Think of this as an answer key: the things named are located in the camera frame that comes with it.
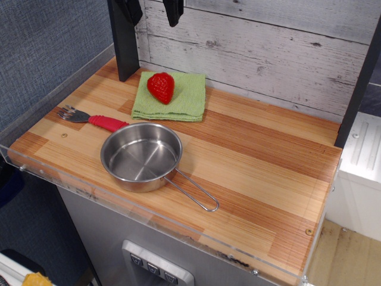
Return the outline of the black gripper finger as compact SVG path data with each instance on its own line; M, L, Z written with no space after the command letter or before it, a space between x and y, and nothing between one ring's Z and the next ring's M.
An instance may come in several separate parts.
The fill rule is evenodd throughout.
M136 26L143 16L143 12L138 0L115 0L125 18Z
M183 15L184 0L163 0L163 4L170 27L175 27Z

